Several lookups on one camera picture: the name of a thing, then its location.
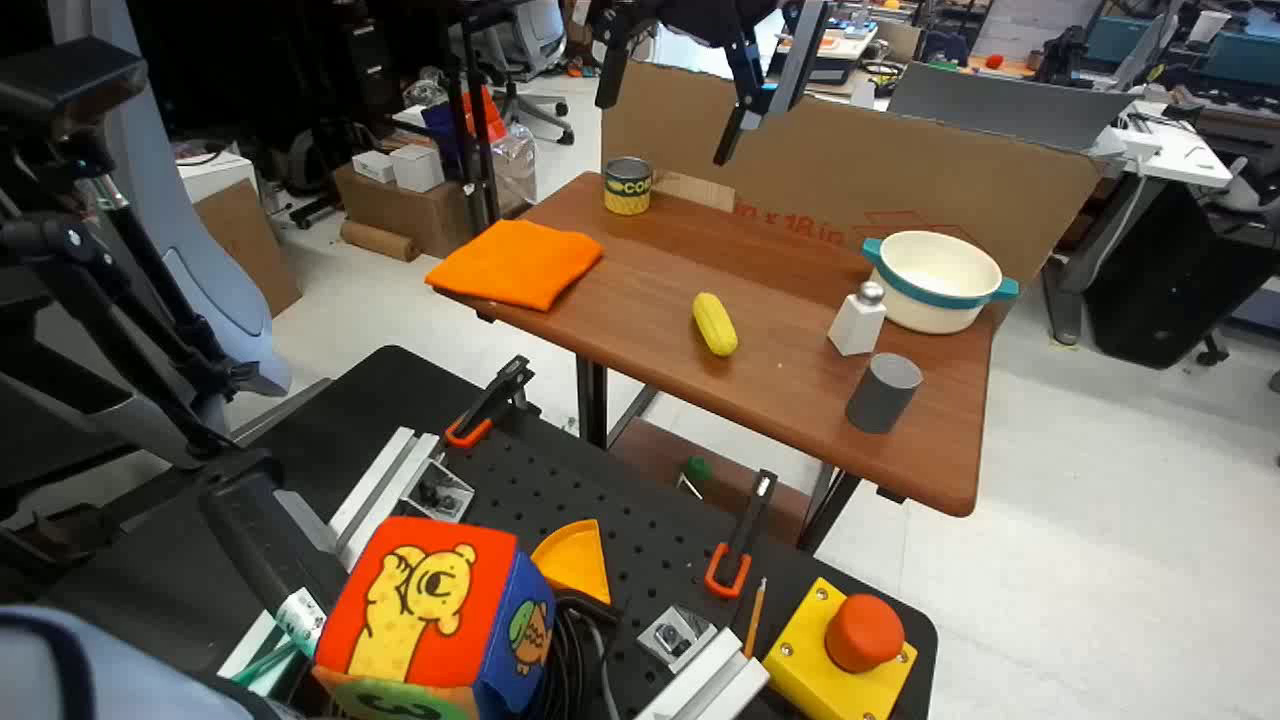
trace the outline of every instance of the orange cloth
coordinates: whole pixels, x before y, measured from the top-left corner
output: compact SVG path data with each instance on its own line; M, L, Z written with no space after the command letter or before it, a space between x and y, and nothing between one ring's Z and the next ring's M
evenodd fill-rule
M427 274L427 285L453 297L484 297L547 313L555 297L599 257L599 243L582 233L498 221L470 243L454 248L445 266L434 266Z

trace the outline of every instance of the cardboard box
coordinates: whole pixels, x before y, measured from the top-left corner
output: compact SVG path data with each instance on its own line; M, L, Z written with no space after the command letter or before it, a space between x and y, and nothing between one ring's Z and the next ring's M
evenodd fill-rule
M201 225L263 291L272 317L298 300L278 238L248 182L220 189L195 206Z
M336 192L356 225L385 230L413 242L413 257L446 257L470 242L467 206L458 183L441 183L427 192L405 192L356 178L352 165L331 174Z
M344 238L344 243L367 248L367 252L377 252L377 257L390 257L390 259L399 259L399 266L416 259L416 248L413 248L407 238L356 225L352 215L344 221L338 238Z
M602 112L602 161L729 183L735 215L807 243L854 252L895 230L950 233L1017 281L1042 268L1099 182L1085 158L818 100L745 132L717 169L729 112L729 82L632 66Z

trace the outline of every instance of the gray cup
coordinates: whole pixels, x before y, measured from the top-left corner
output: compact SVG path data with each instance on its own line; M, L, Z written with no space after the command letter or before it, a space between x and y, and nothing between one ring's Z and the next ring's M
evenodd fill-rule
M875 352L862 381L846 397L846 424L854 424L859 433L893 433L918 381L925 371L908 357Z

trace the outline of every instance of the yellow box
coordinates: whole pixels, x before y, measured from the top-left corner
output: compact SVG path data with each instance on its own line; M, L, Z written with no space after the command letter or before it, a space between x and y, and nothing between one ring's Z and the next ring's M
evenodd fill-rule
M766 648L766 686L790 701L813 720L888 720L895 696L904 692L914 648L872 671L845 671L829 659L823 638L839 613L845 591L829 580L813 580L783 638Z

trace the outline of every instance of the orange handle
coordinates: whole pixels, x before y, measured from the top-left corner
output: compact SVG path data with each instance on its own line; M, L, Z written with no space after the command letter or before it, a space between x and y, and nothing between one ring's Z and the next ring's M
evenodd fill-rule
M489 433L491 433L491 418L484 418L467 438L458 438L454 424L446 424L445 446L467 454L467 449L476 449Z
M708 589L708 597L730 605L730 602L738 602L745 589L748 589L750 552L738 552L735 573L730 573L730 584L721 584L721 565L724 565L724 558L729 558L729 544L717 544L717 550L712 550L712 562L708 562L708 573L705 573L705 589Z

